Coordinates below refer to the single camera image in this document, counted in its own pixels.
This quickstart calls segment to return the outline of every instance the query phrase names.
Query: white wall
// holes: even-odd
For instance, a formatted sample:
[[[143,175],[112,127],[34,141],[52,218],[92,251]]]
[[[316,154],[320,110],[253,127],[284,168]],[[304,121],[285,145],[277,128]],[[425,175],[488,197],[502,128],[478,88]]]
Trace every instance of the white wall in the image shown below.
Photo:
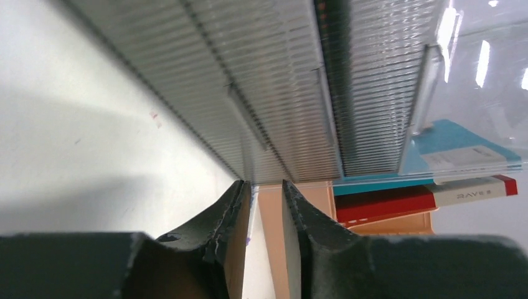
[[[450,0],[450,3],[464,12],[461,34],[526,22],[528,16],[526,0],[497,0],[495,6],[489,5],[490,0]]]
[[[235,179],[110,57],[55,4],[0,1],[0,233],[157,236]]]

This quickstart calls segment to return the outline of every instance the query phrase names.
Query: book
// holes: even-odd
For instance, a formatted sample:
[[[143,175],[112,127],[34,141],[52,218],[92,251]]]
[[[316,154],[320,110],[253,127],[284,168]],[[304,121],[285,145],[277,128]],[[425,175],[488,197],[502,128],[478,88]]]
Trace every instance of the book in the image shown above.
[[[408,142],[398,173],[354,176],[334,181],[345,195],[431,183],[481,178],[522,170],[522,158],[450,120],[437,120]]]
[[[517,194],[515,179],[496,175],[336,196],[337,221],[347,227],[439,207]]]

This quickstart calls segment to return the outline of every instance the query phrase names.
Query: ribbed plastic panel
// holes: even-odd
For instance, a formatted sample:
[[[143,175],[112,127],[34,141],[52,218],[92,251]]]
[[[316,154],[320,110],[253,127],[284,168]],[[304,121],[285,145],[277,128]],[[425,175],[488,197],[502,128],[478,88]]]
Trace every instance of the ribbed plastic panel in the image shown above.
[[[309,1],[66,2],[237,176],[339,177]]]
[[[439,2],[318,1],[346,176],[397,172]]]

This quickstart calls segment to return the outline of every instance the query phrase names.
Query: label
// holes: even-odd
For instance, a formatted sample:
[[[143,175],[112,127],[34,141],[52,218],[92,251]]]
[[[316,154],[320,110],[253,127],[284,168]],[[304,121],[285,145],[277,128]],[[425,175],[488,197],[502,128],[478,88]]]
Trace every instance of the label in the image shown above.
[[[449,171],[448,177],[434,178],[437,184],[460,179],[479,178],[489,175],[490,172],[498,174],[507,171],[506,157],[483,145],[423,154],[421,157],[431,172]]]
[[[427,188],[433,193],[437,207],[507,196],[504,181],[492,176],[453,181]]]

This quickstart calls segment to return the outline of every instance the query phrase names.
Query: red book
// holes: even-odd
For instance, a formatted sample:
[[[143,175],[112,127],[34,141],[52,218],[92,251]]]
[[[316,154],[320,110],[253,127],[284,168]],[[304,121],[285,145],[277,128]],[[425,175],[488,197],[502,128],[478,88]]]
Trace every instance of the red book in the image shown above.
[[[347,226],[390,219],[441,206],[517,194],[515,179],[507,176],[451,181],[336,196],[337,221]]]

